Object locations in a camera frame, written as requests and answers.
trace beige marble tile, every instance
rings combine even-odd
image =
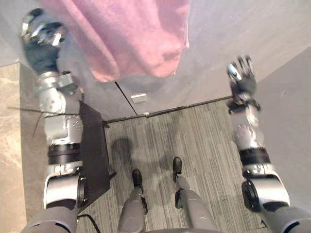
[[[26,224],[21,161],[19,64],[0,67],[0,233]]]

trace pink towel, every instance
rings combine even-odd
[[[189,0],[40,0],[74,34],[96,79],[174,74]]]

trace striped carpet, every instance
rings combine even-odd
[[[106,137],[110,164],[117,176],[111,189],[84,211],[94,217],[103,233],[117,231],[135,168],[142,172],[149,208],[146,230],[187,227],[183,211],[174,207],[171,169],[175,156],[182,158],[183,175],[210,209],[220,231],[268,232],[259,217],[244,207],[241,164],[224,100],[111,123]],[[95,230],[88,219],[81,219],[77,232]]]

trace black panel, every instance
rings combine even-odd
[[[83,122],[83,137],[80,156],[83,160],[83,175],[87,179],[88,202],[82,211],[110,189],[109,159],[102,116],[85,103],[81,103],[80,116]]]

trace robot forearm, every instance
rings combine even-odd
[[[242,183],[244,204],[250,211],[258,213],[274,233],[302,233],[305,227],[311,229],[311,215],[290,207],[286,188],[270,162],[259,127],[260,105],[252,98],[256,81],[250,58],[246,57],[246,61],[248,67],[239,58],[242,74],[235,64],[228,67],[233,101],[227,104],[242,162],[242,174],[246,178]]]
[[[65,33],[62,25],[53,22],[41,9],[31,11],[23,23],[25,55],[38,74],[35,83],[44,114],[49,157],[44,210],[31,219],[23,233],[74,233],[79,209],[87,202],[80,159],[82,93],[70,73],[59,74],[56,66]]]

